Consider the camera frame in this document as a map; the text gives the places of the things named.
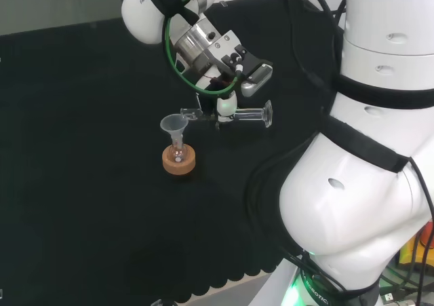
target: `black table surface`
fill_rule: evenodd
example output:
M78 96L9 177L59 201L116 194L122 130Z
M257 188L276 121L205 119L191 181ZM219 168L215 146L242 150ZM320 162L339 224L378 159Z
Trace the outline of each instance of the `black table surface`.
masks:
M0 305L149 305L185 302L246 273L271 272L279 255L243 212L254 167L317 128L328 103L290 56L279 0L216 4L208 16L253 54L274 62L266 88L273 126L191 123L197 167L166 174L170 137L160 120L196 107L122 20L0 37ZM331 31L321 14L297 22L306 67L330 73Z

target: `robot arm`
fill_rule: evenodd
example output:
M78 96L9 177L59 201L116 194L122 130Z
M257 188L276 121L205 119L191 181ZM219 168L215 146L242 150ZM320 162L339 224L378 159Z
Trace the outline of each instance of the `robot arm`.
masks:
M180 77L184 77L189 70L202 75L199 82L192 86L199 94L206 93L208 98L212 98L215 91L219 92L218 86L221 87L222 83L230 84L230 81L233 82L231 87L234 87L235 81L238 81L236 85L241 86L241 93L250 97L271 78L272 64L255 57L243 47L233 31L219 33L218 29L202 14L213 3L214 0L190 0L185 5L185 8L200 15L199 21L193 25L179 14L170 19L166 18L166 22L169 22L170 41L177 53L177 62L182 63L185 69L182 74L179 74L178 70L175 71ZM152 0L124 0L122 16L130 33L139 41L146 44L161 43L163 27L166 26L165 16ZM213 86L217 86L217 89L207 91ZM220 123L234 120L259 120L264 121L266 127L271 125L270 103L264 109L249 109L247 112L237 108L237 97L232 91L228 90L225 96L216 96L218 99L214 110L205 112L216 112ZM183 109L183 111L189 111L185 116L190 120L196 120L197 116L203 113L197 109Z
M393 91L396 97L432 90L434 24L429 16L434 0L347 1L342 76L359 87L378 89L373 96L384 90ZM213 2L192 0L187 7L200 14ZM138 40L161 43L164 15L151 0L124 0L122 15ZM271 76L270 64L251 55L234 32L221 35L206 18L191 26L174 16L170 40L179 59L203 75L197 84L201 89L209 86L209 77L241 75L241 87L245 86L243 93L248 96L249 89L254 93ZM224 102L231 102L229 109L224 110L228 106ZM219 98L216 105L221 122L235 119L234 94ZM330 116L400 155L413 157L423 173L434 174L434 107L391 106L338 93ZM428 187L434 191L432 180ZM431 217L410 164L398 173L390 172L349 153L323 134L315 138L285 181L280 210L294 240L347 290L375 284L393 255ZM308 289L312 288L303 277L298 277L297 286L305 305L318 304L310 298Z

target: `green light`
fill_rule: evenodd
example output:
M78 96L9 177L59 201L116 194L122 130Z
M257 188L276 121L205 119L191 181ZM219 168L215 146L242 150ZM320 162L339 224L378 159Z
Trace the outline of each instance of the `green light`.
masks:
M298 290L296 285L293 285L291 288L288 289L286 292L281 306L295 306L298 302L298 297L300 295L298 294Z

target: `black velcro strap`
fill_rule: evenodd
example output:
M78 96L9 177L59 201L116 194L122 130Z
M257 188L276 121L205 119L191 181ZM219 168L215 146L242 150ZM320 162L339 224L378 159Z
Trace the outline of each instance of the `black velcro strap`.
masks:
M375 305L378 300L380 286L378 285L380 278L371 286L359 289L348 290L346 292L332 292L322 288L313 278L318 278L318 275L312 275L308 271L300 270L301 278L304 287L310 294L312 299L320 306L345 306L345 305Z
M341 94L372 106L390 109L434 107L434 89L392 90L363 84L343 75L333 78L332 87Z
M155 7L166 17L171 18L176 14L180 14L191 26L193 26L199 17L189 9L185 8L182 0L151 0Z
M408 163L407 157L399 155L332 116L324 115L321 118L321 133L346 152L384 170L397 174Z

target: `green cable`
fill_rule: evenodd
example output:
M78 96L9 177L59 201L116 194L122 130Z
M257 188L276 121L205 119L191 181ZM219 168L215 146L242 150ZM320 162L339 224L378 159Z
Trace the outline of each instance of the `green cable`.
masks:
M231 93L233 91L233 86L237 83L238 78L234 77L232 83L225 89L223 90L219 90L219 91L208 91L208 90L204 90L201 89L199 87L197 87L196 85L194 85L193 83L191 83L189 80L187 80L180 71L178 71L178 69L176 68L175 62L172 58L172 55L170 54L170 19L167 20L167 26L165 28L165 51L167 54L167 57L169 58L170 64L173 67L173 69L176 71L176 74L178 74L178 76L185 82L187 83L189 86L191 86L196 92L200 93L200 94L205 94L207 96L219 96L222 94L228 94Z
M204 94L206 96L212 96L212 97L216 97L216 96L220 96L223 94L229 94L233 91L233 87L234 85L237 83L238 78L235 77L232 81L232 83L225 89L223 90L219 90L219 91L208 91L208 90L204 90L201 89L199 87L197 87L196 85L194 85L193 83L191 83L189 80L187 80L180 71L178 71L178 69L176 68L175 62L172 58L172 55L170 54L170 18L167 20L167 26L165 28L165 52L167 54L167 57L169 58L170 64L172 66L172 68L175 70L176 74L178 74L178 76L186 83L188 84L190 87L192 87L197 93L199 94Z

